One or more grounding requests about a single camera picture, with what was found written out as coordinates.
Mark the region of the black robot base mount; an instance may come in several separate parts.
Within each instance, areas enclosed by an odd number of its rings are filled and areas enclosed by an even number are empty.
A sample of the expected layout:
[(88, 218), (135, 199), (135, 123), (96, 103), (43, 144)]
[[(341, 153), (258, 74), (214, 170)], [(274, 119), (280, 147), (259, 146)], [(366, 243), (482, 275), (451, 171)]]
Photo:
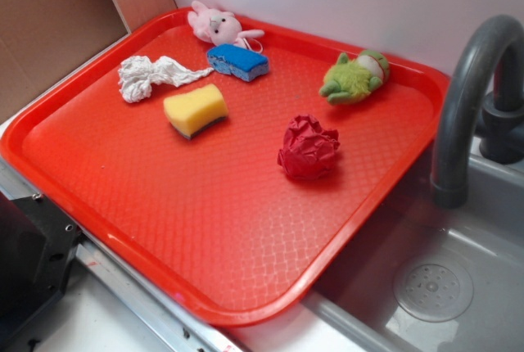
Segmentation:
[(1, 347), (66, 293), (77, 224), (45, 196), (1, 195)]

